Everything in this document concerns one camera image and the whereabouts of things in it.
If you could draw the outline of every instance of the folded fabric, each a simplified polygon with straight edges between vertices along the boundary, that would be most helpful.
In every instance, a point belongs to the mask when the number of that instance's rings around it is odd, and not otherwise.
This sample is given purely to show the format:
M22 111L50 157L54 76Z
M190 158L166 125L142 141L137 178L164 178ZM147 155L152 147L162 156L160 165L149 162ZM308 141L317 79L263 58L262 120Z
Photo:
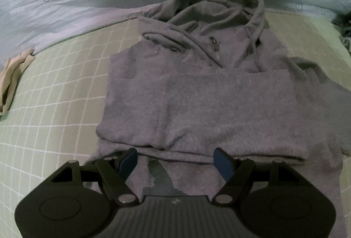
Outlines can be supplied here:
M10 107L19 77L36 58L31 55L33 52L34 49L29 48L15 58L8 59L0 72L0 115Z
M330 237L346 237L338 181L351 92L288 58L264 23L262 0L169 0L140 17L144 39L110 57L90 160L133 146L144 155L128 180L137 195L211 197L224 184L210 165L215 148L280 158L329 197L338 216Z

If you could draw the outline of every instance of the metal screw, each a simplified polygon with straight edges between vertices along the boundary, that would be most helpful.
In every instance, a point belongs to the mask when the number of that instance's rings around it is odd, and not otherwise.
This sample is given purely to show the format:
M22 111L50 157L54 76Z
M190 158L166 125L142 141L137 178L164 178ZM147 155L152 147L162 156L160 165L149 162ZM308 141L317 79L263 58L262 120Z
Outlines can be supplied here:
M121 203L131 203L131 202L133 202L135 199L136 199L135 195L134 195L134 194L130 194L130 193L121 194L121 195L118 197L118 200L119 200Z
M220 194L220 195L216 196L215 200L218 203L226 204L226 203L232 202L233 198L228 194Z

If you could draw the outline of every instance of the bed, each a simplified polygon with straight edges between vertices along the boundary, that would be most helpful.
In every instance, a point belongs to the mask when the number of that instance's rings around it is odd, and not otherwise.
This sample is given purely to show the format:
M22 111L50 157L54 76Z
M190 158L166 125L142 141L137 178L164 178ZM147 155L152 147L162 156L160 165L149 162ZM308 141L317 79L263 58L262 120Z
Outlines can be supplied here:
M351 90L351 58L337 27L323 18L267 12L270 29L290 56L317 62ZM18 202L68 160L94 152L107 88L109 56L137 43L137 19L103 27L38 53L0 119L0 238L21 237ZM340 191L351 237L351 157L344 156Z

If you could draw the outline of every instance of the drawstring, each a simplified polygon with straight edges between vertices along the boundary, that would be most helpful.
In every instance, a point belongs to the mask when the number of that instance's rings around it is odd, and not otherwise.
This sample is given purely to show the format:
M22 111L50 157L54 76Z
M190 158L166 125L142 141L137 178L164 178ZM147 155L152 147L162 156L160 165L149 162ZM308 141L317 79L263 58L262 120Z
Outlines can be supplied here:
M254 42L254 39L252 38L249 27L246 26L245 28L246 28L246 34L247 34L249 41L250 41L250 44L251 44L251 49L252 49L252 53L253 53L253 60L255 62L256 67L258 68L258 70L260 72L262 72L263 69L262 69L262 66L261 66L259 59L258 59L258 52L257 52L256 43Z

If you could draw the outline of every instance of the beige cloth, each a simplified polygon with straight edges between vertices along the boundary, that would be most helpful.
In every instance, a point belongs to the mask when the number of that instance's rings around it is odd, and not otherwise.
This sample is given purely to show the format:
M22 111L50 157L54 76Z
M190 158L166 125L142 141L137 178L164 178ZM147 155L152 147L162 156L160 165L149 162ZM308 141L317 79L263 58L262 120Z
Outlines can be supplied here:
M5 68L0 72L0 115L10 107L19 77L36 58L30 55L33 52L34 49L29 48L17 57L8 59Z

